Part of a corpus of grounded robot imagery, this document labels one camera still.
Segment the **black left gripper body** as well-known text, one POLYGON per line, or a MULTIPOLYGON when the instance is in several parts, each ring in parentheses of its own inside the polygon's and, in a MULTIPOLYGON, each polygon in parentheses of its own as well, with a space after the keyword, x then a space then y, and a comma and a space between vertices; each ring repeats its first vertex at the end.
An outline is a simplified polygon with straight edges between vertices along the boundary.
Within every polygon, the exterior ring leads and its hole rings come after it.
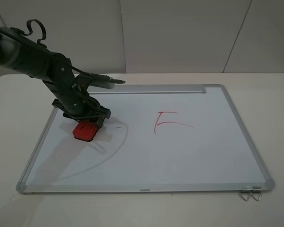
POLYGON ((92 97, 61 96, 52 102, 53 107, 60 109, 65 118, 77 122, 89 121, 96 123, 98 117, 110 118, 111 111, 92 97))

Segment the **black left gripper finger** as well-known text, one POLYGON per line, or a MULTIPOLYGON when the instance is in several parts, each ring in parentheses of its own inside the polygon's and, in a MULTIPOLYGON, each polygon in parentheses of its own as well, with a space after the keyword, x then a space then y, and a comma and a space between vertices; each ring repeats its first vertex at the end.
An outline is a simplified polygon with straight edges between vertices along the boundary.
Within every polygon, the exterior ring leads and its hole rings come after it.
POLYGON ((104 120, 105 120, 105 117, 98 117, 97 118, 96 125, 97 125, 98 128, 101 128, 103 126, 104 120))

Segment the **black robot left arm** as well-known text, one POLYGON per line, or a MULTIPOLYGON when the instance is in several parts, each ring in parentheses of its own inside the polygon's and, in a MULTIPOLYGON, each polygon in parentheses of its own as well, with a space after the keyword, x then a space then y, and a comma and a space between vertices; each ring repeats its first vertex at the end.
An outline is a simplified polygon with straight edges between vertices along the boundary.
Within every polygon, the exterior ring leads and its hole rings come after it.
POLYGON ((0 27, 0 66, 41 80, 55 96, 53 107, 63 111, 66 118, 101 127, 111 115, 87 91, 89 86, 108 88, 108 76, 85 72, 74 76, 69 58, 3 27, 0 27))

